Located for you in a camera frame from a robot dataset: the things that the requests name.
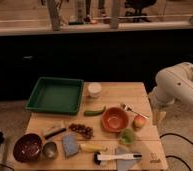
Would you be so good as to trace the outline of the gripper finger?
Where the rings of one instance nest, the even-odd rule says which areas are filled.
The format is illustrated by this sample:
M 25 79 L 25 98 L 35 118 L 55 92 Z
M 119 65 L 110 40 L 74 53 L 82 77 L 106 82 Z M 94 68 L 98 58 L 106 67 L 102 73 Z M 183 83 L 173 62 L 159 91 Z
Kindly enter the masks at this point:
M 157 112 L 155 124 L 159 125 L 162 122 L 162 120 L 165 118 L 165 116 L 166 116 L 165 111 Z

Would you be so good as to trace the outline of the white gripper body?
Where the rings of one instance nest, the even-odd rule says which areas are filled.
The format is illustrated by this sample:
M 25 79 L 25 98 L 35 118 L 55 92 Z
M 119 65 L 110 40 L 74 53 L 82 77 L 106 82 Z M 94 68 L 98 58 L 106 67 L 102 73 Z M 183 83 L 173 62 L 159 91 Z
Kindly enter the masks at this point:
M 153 118 L 156 120 L 156 113 L 157 112 L 161 112 L 162 110 L 162 104 L 160 103 L 160 101 L 158 99 L 156 99 L 153 96 L 149 97 L 149 101 L 150 101 L 150 105 L 153 111 Z

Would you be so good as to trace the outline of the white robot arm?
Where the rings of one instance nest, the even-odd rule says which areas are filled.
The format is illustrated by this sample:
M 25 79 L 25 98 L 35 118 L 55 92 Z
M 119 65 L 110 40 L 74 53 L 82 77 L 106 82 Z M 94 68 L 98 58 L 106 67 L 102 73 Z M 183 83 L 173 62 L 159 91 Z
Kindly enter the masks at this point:
M 182 62 L 160 70 L 155 76 L 156 86 L 148 94 L 153 113 L 153 124 L 165 118 L 164 107 L 176 99 L 193 108 L 193 64 Z

